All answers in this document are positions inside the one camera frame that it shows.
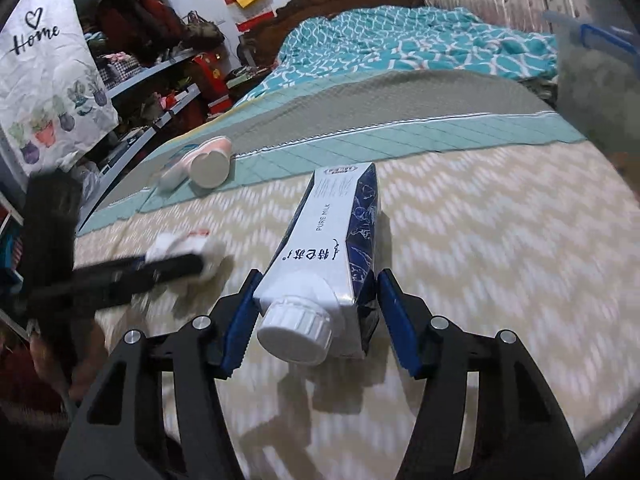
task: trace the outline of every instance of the orange pot print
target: orange pot print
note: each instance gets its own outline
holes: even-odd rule
[[[39,132],[35,134],[36,139],[41,144],[44,144],[47,148],[53,146],[56,142],[56,131],[53,127],[53,121],[49,121],[47,126],[41,129]]]

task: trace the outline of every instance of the beige patterned sheet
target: beige patterned sheet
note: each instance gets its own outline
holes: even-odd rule
[[[600,152],[553,143],[376,165],[379,263],[404,291],[464,330],[516,331],[583,448],[626,416],[640,384],[639,209]],[[162,231],[204,226],[227,243],[221,272],[187,306],[101,313],[110,348],[132,327],[180,328],[237,292],[251,268],[264,270],[308,178],[214,193],[81,237],[78,264],[143,253]],[[477,385],[470,376],[459,468],[470,457]],[[399,368],[382,322],[366,360],[316,368],[279,361],[254,334],[242,366],[218,382],[245,475],[265,480],[394,478],[423,388]],[[177,434],[170,376],[165,394]]]

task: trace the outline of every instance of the blue box handle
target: blue box handle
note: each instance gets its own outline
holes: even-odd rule
[[[638,77],[640,77],[640,54],[638,54],[638,50],[636,49],[635,45],[629,43],[628,41],[623,40],[619,36],[616,36],[615,34],[612,34],[607,30],[604,30],[599,27],[594,27],[590,23],[583,23],[580,26],[580,43],[584,48],[591,48],[586,43],[586,37],[588,34],[594,34],[595,36],[599,36],[603,40],[612,44],[613,46],[621,48],[625,52],[628,52],[629,54],[634,56],[634,60],[635,60],[634,68],[636,69],[636,73],[638,74]]]

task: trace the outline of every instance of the heart drawing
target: heart drawing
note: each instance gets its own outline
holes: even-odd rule
[[[33,30],[38,30],[38,26],[40,25],[40,19],[42,18],[42,7],[38,7],[35,12],[30,10],[27,12],[27,15],[24,17],[24,21],[29,25]]]

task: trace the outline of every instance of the carton logo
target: carton logo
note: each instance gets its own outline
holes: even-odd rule
[[[340,173],[349,173],[350,171],[356,171],[358,168],[355,166],[339,166],[338,168],[328,168],[324,170],[326,174],[340,174]]]

